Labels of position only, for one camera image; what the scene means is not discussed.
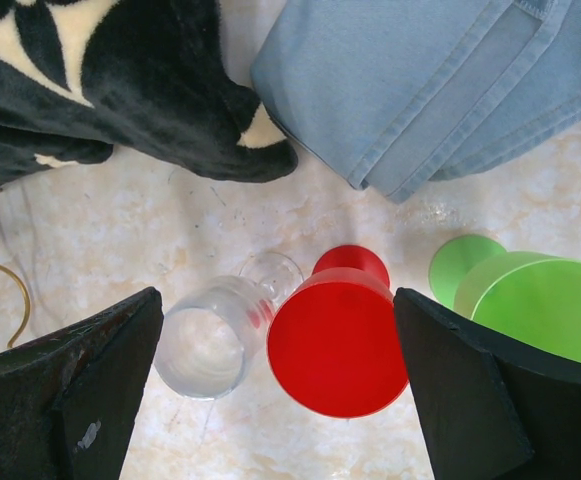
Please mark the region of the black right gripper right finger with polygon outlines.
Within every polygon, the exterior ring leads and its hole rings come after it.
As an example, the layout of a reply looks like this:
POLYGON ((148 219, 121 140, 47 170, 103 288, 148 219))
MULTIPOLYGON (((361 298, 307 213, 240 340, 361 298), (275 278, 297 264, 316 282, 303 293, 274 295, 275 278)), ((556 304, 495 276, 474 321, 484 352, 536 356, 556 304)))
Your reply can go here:
POLYGON ((581 479, 581 363, 400 288, 394 313, 437 479, 581 479))

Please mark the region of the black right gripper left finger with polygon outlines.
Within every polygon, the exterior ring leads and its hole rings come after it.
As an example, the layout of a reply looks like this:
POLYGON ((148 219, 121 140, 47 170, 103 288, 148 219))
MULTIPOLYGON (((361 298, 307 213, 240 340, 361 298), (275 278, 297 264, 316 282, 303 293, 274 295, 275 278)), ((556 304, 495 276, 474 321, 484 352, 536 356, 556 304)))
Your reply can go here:
POLYGON ((117 479, 163 324, 146 288, 0 353, 0 479, 117 479))

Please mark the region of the green plastic wine glass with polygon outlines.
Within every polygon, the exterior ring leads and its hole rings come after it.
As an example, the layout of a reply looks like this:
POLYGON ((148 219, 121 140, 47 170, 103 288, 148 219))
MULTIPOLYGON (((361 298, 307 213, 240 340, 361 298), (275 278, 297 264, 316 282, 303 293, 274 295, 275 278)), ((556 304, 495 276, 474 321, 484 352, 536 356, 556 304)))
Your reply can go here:
POLYGON ((581 261, 463 235, 437 250, 428 281, 436 300, 455 313, 581 363, 581 261))

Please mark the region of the clear wine glass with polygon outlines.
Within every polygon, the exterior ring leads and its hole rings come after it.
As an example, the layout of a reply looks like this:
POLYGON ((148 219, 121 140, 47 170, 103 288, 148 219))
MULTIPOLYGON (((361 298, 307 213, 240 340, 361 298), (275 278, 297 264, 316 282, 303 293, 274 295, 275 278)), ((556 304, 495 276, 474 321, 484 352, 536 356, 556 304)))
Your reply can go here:
POLYGON ((303 281, 299 266, 276 252, 250 258, 237 275, 211 279, 164 315, 158 375, 184 397, 228 395, 263 348, 276 311, 303 281))

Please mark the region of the red plastic wine glass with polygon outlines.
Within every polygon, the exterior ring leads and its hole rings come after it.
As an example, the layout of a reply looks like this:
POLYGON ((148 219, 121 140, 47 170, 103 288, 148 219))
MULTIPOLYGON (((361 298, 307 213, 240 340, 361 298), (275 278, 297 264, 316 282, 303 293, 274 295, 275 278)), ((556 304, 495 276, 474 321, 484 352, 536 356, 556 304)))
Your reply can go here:
POLYGON ((351 419, 379 412, 408 385, 383 261, 359 245, 330 249, 282 304, 267 336, 281 388, 307 409, 351 419))

